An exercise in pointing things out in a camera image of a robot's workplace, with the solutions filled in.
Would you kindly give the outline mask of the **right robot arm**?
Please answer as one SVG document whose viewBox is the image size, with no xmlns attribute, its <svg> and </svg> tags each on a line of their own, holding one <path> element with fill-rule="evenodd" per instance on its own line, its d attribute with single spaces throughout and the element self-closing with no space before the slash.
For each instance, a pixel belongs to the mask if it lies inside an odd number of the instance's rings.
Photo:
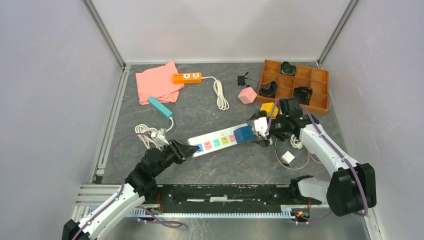
<svg viewBox="0 0 424 240">
<path fill-rule="evenodd" d="M 302 204 L 308 198 L 318 200 L 328 204 L 338 217 L 349 214 L 367 216 L 369 209 L 377 204 L 374 168 L 369 163 L 359 163 L 343 151 L 318 120 L 301 106 L 298 98 L 279 98 L 275 103 L 280 106 L 276 117 L 257 110 L 247 120 L 255 142 L 267 147 L 272 137 L 295 136 L 330 175 L 330 181 L 318 180 L 311 175 L 292 179 L 289 199 L 295 204 Z"/>
</svg>

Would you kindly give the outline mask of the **white multicolour power strip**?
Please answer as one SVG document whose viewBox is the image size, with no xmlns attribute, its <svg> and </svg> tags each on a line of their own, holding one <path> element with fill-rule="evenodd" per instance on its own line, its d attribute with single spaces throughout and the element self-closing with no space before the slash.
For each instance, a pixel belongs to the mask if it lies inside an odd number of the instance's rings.
<svg viewBox="0 0 424 240">
<path fill-rule="evenodd" d="M 195 158 L 237 145 L 235 131 L 246 126 L 248 124 L 243 123 L 189 138 L 187 143 L 199 148 L 192 156 Z"/>
</svg>

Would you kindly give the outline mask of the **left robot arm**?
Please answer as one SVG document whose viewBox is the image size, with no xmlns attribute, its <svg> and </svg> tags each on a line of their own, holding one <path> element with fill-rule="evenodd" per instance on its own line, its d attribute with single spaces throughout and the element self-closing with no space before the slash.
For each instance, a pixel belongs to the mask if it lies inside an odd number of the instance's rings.
<svg viewBox="0 0 424 240">
<path fill-rule="evenodd" d="M 182 144 L 174 139 L 162 150 L 148 149 L 111 197 L 79 221 L 70 219 L 64 224 L 61 238 L 100 240 L 105 237 L 130 211 L 156 200 L 155 177 L 172 164 L 182 164 L 199 150 L 197 145 Z"/>
</svg>

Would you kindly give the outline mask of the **pink cube plug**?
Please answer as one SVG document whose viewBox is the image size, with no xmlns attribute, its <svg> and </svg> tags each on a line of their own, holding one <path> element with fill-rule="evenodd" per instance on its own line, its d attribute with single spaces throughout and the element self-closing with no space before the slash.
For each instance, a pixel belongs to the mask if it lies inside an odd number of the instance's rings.
<svg viewBox="0 0 424 240">
<path fill-rule="evenodd" d="M 244 104 L 251 104 L 257 98 L 257 93 L 252 87 L 246 87 L 238 94 L 238 99 Z"/>
</svg>

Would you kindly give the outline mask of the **black charger plug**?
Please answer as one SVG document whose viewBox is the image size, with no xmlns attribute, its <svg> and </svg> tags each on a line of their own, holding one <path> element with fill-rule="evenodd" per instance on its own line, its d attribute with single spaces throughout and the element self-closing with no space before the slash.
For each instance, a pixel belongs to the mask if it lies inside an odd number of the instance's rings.
<svg viewBox="0 0 424 240">
<path fill-rule="evenodd" d="M 237 76 L 237 85 L 240 87 L 250 87 L 249 84 L 246 83 L 247 80 L 247 75 L 249 74 L 249 72 L 247 71 L 244 75 L 238 75 Z"/>
</svg>

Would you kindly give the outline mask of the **yellow cube plug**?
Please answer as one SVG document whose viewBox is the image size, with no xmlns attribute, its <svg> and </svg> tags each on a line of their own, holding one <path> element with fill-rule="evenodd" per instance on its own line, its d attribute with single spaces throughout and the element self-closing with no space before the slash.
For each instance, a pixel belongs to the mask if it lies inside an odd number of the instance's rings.
<svg viewBox="0 0 424 240">
<path fill-rule="evenodd" d="M 272 116 L 272 119 L 275 119 L 279 113 L 279 108 L 273 102 L 263 103 L 260 107 L 260 111 L 265 111 L 266 116 Z"/>
</svg>

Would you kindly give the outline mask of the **blue cube plug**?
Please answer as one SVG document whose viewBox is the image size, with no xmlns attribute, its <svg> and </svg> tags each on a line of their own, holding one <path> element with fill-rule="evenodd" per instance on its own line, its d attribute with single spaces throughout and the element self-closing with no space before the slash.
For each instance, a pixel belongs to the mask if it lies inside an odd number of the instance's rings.
<svg viewBox="0 0 424 240">
<path fill-rule="evenodd" d="M 248 142 L 255 138 L 252 128 L 249 125 L 235 129 L 233 131 L 233 134 L 237 144 Z"/>
</svg>

